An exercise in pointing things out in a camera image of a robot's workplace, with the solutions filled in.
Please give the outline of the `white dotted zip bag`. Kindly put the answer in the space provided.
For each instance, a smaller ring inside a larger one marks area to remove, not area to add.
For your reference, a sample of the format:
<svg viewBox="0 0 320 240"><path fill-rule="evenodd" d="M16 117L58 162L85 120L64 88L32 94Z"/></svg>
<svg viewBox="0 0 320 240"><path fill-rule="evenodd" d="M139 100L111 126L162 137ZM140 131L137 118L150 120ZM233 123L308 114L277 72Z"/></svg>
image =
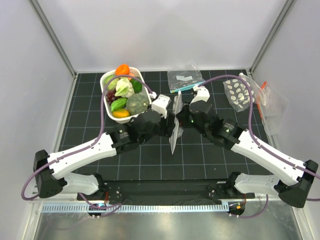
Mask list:
<svg viewBox="0 0 320 240"><path fill-rule="evenodd" d="M184 131L183 128L180 126L180 122L177 119L177 114L182 110L182 108L183 108L182 92L179 90L177 92L177 95L174 97L173 108L172 108L172 113L175 115L174 117L175 126L173 128L172 135L169 138L170 149L172 154L174 154L175 152L177 139L182 136Z"/></svg>

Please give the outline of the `green netted melon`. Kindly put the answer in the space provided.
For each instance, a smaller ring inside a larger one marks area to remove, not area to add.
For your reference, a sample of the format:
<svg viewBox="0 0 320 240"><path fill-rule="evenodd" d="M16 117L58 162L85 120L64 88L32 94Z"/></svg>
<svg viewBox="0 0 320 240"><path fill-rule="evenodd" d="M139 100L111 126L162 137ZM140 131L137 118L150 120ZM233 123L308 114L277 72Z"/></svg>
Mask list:
<svg viewBox="0 0 320 240"><path fill-rule="evenodd" d="M147 110L149 106L147 96L136 93L130 96L126 101L126 109L131 115L137 115Z"/></svg>

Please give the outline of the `white cauliflower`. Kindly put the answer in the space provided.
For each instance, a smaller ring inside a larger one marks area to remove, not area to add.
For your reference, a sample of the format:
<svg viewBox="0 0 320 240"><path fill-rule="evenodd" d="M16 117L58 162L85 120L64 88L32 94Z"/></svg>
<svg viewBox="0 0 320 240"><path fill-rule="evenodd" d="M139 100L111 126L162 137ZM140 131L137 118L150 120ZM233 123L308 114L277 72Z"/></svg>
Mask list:
<svg viewBox="0 0 320 240"><path fill-rule="evenodd" d="M115 87L115 96L129 98L134 94L133 85L127 77L121 77Z"/></svg>

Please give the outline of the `white perforated plastic basket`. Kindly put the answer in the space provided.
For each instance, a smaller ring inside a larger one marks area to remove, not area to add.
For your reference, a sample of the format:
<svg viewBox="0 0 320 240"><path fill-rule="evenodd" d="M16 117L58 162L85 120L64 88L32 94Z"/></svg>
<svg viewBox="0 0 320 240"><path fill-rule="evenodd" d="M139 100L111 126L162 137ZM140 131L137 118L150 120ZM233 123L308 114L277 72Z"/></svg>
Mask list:
<svg viewBox="0 0 320 240"><path fill-rule="evenodd" d="M140 72L137 68L135 68L135 67L129 67L129 72L130 72L132 75L134 75L135 77L140 77L140 78L141 78L141 81L142 81L143 83L145 83L141 72ZM100 82L100 89L101 89L101 92L102 92L102 93L104 92L104 87L105 87L105 85L107 84L106 79L107 79L109 76L114 76L115 73L116 73L116 70L114 69L114 70L111 70L111 71L108 71L108 72L104 73L104 74L101 76L99 82ZM142 87L142 91L140 92L140 94L148 98L149 104L152 103L151 95L150 95L149 90L148 90L148 88L147 88L146 86L143 86L143 87ZM127 122L131 119L131 117L137 117L137 116L138 116L138 115L136 114L136 115L132 115L132 116L128 116L128 117L123 117L123 118L114 117L113 114L112 114L112 111L111 111L111 109L110 109L110 105L107 103L106 98L104 98L103 101L104 101L104 107L105 107L105 109L106 109L106 113L107 113L108 117L109 117L111 120L113 120L113 121L115 121L115 122L117 122L117 123L119 123L119 124L127 123Z"/></svg>

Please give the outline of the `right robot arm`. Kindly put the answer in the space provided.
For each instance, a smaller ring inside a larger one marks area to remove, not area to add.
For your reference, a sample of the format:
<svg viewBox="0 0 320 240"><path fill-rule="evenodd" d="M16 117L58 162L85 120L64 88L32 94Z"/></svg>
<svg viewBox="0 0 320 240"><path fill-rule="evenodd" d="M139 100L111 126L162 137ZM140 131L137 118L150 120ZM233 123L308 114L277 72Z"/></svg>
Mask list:
<svg viewBox="0 0 320 240"><path fill-rule="evenodd" d="M217 147L230 150L259 164L270 175L233 172L225 185L230 198L257 193L279 197L286 204L303 208L319 165L313 160L290 157L263 142L232 119L222 119L210 103L185 103L176 115L182 128L194 128Z"/></svg>

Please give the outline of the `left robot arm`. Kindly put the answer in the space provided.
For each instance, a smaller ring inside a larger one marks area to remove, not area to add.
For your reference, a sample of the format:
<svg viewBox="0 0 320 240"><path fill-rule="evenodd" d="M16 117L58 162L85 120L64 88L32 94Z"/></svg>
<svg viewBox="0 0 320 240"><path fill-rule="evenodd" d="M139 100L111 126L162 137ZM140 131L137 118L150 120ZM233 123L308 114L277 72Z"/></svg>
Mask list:
<svg viewBox="0 0 320 240"><path fill-rule="evenodd" d="M68 191L101 200L106 195L102 177L98 174L76 174L75 170L97 160L135 150L155 136L170 138L177 126L179 122L173 113L164 117L148 109L129 122L117 124L78 146L54 153L36 152L33 171L38 197L45 199Z"/></svg>

